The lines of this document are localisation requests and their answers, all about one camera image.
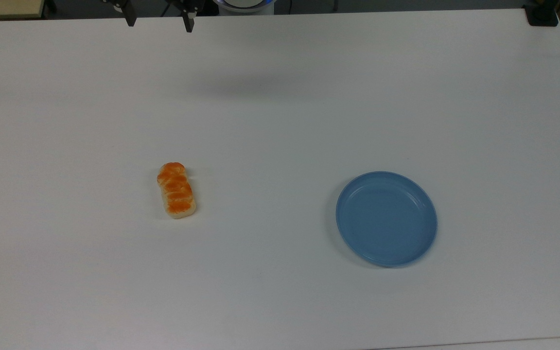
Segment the white table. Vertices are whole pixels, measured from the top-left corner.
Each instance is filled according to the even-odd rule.
[[[199,204],[182,221],[155,182],[169,161]],[[407,268],[335,227],[375,170],[438,212]],[[560,337],[560,27],[521,9],[0,22],[0,349],[537,337]]]
[[[560,350],[560,338],[420,346],[417,348],[403,348],[403,350]]]

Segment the orange glaze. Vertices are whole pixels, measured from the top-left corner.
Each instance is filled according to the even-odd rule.
[[[185,175],[185,167],[178,162],[165,164],[157,175],[157,183],[167,200],[167,210],[180,213],[192,207],[193,193]]]
[[[191,203],[187,201],[171,201],[167,206],[168,210],[173,213],[184,212],[191,207]]]

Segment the bread loaf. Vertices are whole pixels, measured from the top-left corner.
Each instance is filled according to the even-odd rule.
[[[196,201],[183,164],[169,162],[162,166],[157,183],[161,188],[165,212],[170,217],[180,219],[193,214]]]

